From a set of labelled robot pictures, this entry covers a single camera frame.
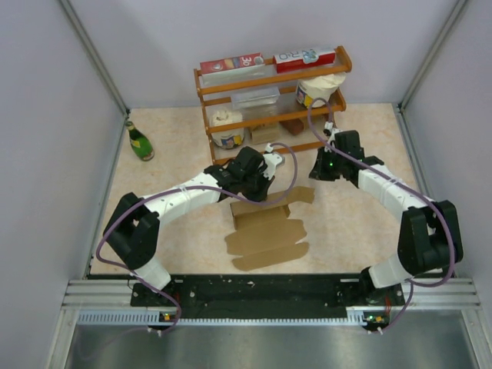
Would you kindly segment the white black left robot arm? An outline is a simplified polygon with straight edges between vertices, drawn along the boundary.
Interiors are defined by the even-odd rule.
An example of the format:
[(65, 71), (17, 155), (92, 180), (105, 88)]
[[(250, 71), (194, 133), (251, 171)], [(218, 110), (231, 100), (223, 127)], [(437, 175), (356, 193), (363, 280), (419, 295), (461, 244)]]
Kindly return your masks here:
[(211, 165), (197, 176), (175, 186), (164, 195), (123, 196), (103, 236), (123, 265), (145, 281), (148, 296), (156, 304), (167, 304), (174, 296), (171, 275), (155, 256), (162, 225), (208, 204), (242, 194), (253, 202), (264, 201), (284, 158), (270, 150), (264, 154), (244, 147), (224, 165)]

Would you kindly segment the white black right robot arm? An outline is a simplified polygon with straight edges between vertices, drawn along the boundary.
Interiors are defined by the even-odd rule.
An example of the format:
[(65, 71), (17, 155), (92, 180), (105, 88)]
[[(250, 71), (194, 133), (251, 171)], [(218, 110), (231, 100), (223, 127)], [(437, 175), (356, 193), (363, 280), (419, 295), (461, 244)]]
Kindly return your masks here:
[(464, 256), (457, 209), (409, 188), (376, 156), (367, 156), (357, 131), (326, 128), (326, 145), (317, 151), (309, 176), (319, 181), (345, 179), (378, 200), (400, 223), (397, 250), (365, 268), (359, 295), (376, 304), (387, 288), (434, 269), (445, 269)]

